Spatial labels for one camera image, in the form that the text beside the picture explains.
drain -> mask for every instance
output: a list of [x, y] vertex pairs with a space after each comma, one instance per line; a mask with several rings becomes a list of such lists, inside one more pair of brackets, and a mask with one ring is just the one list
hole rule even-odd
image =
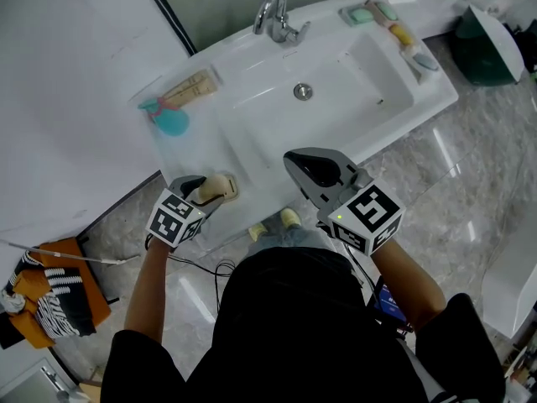
[[296, 98], [305, 102], [306, 100], [310, 100], [313, 96], [313, 89], [308, 84], [299, 83], [296, 84], [293, 93]]

white sink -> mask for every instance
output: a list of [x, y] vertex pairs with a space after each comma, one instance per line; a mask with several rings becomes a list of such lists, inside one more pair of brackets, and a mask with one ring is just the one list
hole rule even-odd
[[[202, 229], [202, 248], [217, 247], [299, 195], [285, 172], [286, 151], [333, 148], [359, 163], [457, 99], [443, 71], [420, 83], [388, 30], [374, 22], [350, 27], [337, 13], [366, 1], [330, 0], [289, 12], [291, 25], [311, 21], [296, 47], [244, 29], [133, 98], [136, 106], [201, 69], [216, 79], [218, 91], [184, 107], [190, 127], [180, 137], [161, 133], [138, 113], [148, 121], [169, 183], [213, 171], [237, 177], [241, 195]], [[300, 82], [313, 89], [307, 101], [294, 95]]]

black cable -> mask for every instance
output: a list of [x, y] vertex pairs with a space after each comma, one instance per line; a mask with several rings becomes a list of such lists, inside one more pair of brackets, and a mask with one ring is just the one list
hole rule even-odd
[[[147, 238], [145, 238], [144, 246], [145, 246], [146, 251], [149, 249], [149, 242], [151, 241], [152, 238], [153, 238], [153, 234], [148, 234]], [[215, 271], [213, 272], [212, 270], [209, 270], [206, 267], [203, 267], [202, 265], [195, 263], [191, 259], [184, 259], [182, 257], [178, 257], [177, 255], [173, 255], [172, 253], [174, 251], [175, 249], [172, 249], [171, 253], [168, 255], [169, 259], [177, 261], [178, 263], [193, 265], [197, 267], [198, 269], [203, 270], [204, 272], [214, 275], [215, 292], [216, 292], [216, 313], [219, 313], [220, 312], [220, 293], [218, 292], [218, 278], [229, 278], [232, 275], [233, 271], [235, 270], [235, 263], [233, 263], [233, 261], [231, 261], [230, 259], [223, 259], [216, 265]], [[218, 270], [221, 267], [227, 267], [230, 270], [230, 272], [218, 273]]]
[[368, 273], [364, 270], [362, 265], [358, 263], [358, 260], [354, 258], [354, 255], [352, 255], [351, 249], [349, 248], [349, 245], [344, 243], [343, 246], [345, 247], [345, 250], [347, 251], [347, 254], [349, 254], [349, 257], [351, 257], [354, 264], [360, 269], [360, 271], [363, 274], [363, 277], [366, 278], [366, 281], [368, 282], [369, 286], [371, 287], [371, 291], [373, 293], [373, 298], [378, 304], [378, 309], [380, 309], [381, 312], [384, 312], [382, 305], [380, 304], [380, 300], [377, 297], [377, 293], [375, 292], [375, 283], [373, 280], [369, 277]]

striped cloth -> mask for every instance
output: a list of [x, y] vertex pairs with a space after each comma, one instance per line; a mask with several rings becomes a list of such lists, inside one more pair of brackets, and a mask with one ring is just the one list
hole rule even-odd
[[24, 269], [42, 269], [43, 265], [30, 257], [30, 252], [26, 251], [23, 255], [23, 257], [18, 261], [17, 266], [15, 267], [15, 270], [9, 277], [9, 282], [6, 285], [5, 290], [8, 293], [13, 293], [13, 286], [15, 285], [15, 280], [17, 280], [18, 274], [24, 270]]
[[60, 300], [55, 296], [54, 292], [48, 292], [38, 299], [37, 306], [35, 319], [49, 338], [56, 339], [73, 334], [80, 336], [80, 332], [73, 328], [69, 320], [67, 320], [67, 316], [61, 308]]
[[63, 336], [66, 333], [78, 336], [94, 333], [91, 309], [79, 270], [57, 267], [45, 269], [44, 275], [51, 292], [43, 300], [43, 309], [38, 309], [42, 314], [43, 329], [47, 331], [48, 328], [53, 334], [63, 333]]

marble floor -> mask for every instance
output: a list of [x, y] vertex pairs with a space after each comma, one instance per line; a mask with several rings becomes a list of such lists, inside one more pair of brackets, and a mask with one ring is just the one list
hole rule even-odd
[[[524, 209], [537, 198], [537, 107], [535, 83], [524, 73], [518, 85], [477, 88], [454, 65], [445, 39], [427, 41], [459, 93], [458, 102], [389, 145], [363, 166], [382, 177], [407, 206], [396, 238], [440, 284], [447, 297], [466, 292], [482, 311], [481, 283]], [[143, 227], [159, 193], [162, 177], [147, 184], [102, 219], [87, 236], [90, 256], [143, 255]], [[292, 204], [305, 227], [315, 226], [315, 208], [304, 199]], [[268, 225], [277, 222], [275, 217]], [[340, 243], [328, 244], [345, 254]], [[207, 253], [194, 243], [177, 252], [214, 269], [221, 259], [239, 261], [247, 251], [246, 233]], [[372, 261], [360, 258], [374, 279]], [[112, 315], [84, 338], [59, 339], [56, 352], [82, 379], [107, 361], [113, 334], [121, 330], [141, 258], [94, 268], [107, 296], [117, 296]], [[220, 289], [225, 279], [220, 278]], [[364, 288], [366, 299], [370, 291]], [[211, 275], [169, 261], [163, 345], [188, 377], [211, 345], [216, 295]], [[509, 341], [487, 327], [500, 358]]]

